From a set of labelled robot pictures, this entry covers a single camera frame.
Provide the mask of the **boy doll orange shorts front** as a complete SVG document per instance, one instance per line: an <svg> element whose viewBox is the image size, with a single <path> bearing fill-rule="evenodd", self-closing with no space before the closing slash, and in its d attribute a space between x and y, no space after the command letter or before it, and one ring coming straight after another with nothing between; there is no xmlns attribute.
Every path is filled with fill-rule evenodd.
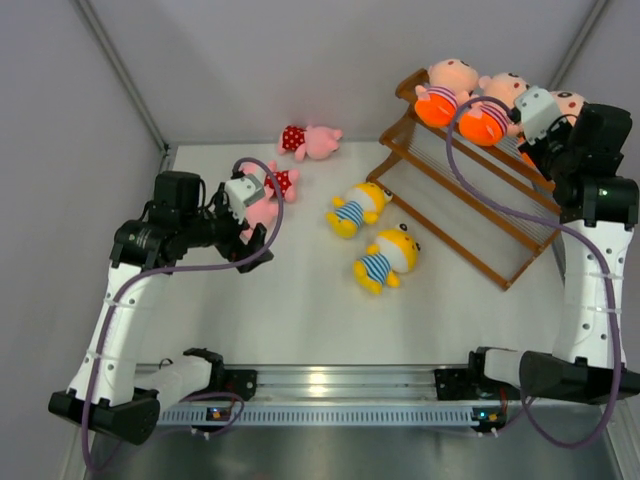
<svg viewBox="0 0 640 480"><path fill-rule="evenodd" d="M551 91L550 94L554 98L561 114L564 118L574 126L578 115L585 103L585 98L571 91ZM517 148L521 155L521 160L532 169L536 169L536 165L532 161L530 155L526 152L528 143L523 135L518 137Z"/></svg>

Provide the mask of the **pink pig doll front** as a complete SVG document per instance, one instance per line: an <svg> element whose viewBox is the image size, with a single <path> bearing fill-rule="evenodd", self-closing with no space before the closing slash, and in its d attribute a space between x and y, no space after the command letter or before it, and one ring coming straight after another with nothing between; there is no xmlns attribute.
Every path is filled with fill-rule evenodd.
<svg viewBox="0 0 640 480"><path fill-rule="evenodd" d="M258 224L269 229L279 214L279 204L273 198L262 198L252 204L246 211L248 228L242 232L242 238L247 242Z"/></svg>

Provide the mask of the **large boy doll orange shorts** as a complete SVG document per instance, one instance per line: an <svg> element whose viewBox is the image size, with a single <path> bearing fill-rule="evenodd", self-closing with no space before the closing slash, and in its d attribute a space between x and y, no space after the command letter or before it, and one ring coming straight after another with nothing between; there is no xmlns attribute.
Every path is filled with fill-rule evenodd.
<svg viewBox="0 0 640 480"><path fill-rule="evenodd" d="M459 105L466 102L478 86L480 75L457 58L439 61L431 65L427 73L427 83L414 87L414 110L425 125L447 127Z"/></svg>

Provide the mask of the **yellow doll blue striped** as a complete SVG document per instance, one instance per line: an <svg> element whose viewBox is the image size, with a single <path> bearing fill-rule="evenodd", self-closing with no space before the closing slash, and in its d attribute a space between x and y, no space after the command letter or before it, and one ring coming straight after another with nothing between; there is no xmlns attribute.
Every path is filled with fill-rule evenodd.
<svg viewBox="0 0 640 480"><path fill-rule="evenodd" d="M411 272L421 251L406 223L380 231L365 254L353 264L357 283L372 294L384 287L398 288L400 275Z"/></svg>
<svg viewBox="0 0 640 480"><path fill-rule="evenodd" d="M332 198L333 210L326 214L326 220L336 235L350 239L364 224L375 224L392 198L390 190L376 183L360 183Z"/></svg>

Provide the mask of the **yellow doll blue striped front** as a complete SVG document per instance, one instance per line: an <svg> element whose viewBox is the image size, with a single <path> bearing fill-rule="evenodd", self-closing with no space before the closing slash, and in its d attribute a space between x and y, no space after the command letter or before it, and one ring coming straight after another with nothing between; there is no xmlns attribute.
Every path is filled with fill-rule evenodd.
<svg viewBox="0 0 640 480"><path fill-rule="evenodd" d="M411 272L421 251L406 223L380 231L365 254L353 264L357 283L372 294L384 287L398 288L400 275Z"/></svg>

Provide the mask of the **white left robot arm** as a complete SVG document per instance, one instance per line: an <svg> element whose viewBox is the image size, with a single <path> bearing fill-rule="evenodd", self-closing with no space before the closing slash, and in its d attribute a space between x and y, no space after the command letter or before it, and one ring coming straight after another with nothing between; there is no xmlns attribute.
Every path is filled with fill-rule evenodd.
<svg viewBox="0 0 640 480"><path fill-rule="evenodd" d="M247 212L266 196L255 175L234 171L211 198L194 173L166 171L139 218L114 235L108 285L94 334L69 386L51 395L50 413L133 445L153 433L161 414L186 397L215 399L230 387L221 355L189 348L136 382L140 348L175 265L193 248L214 247L227 266L249 272L272 260L267 230Z"/></svg>

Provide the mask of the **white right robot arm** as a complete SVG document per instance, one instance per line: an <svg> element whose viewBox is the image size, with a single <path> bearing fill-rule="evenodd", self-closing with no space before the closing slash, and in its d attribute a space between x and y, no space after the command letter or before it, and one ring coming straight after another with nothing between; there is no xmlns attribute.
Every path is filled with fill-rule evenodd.
<svg viewBox="0 0 640 480"><path fill-rule="evenodd" d="M543 176L554 182L565 252L564 306L549 353L482 347L466 373L468 388L491 396L502 384L529 396L605 404L639 392L613 334L620 328L627 249L639 216L639 187L617 169L632 127L628 111L585 104L574 124L559 120L546 136L524 144ZM621 368L617 394L614 369Z"/></svg>

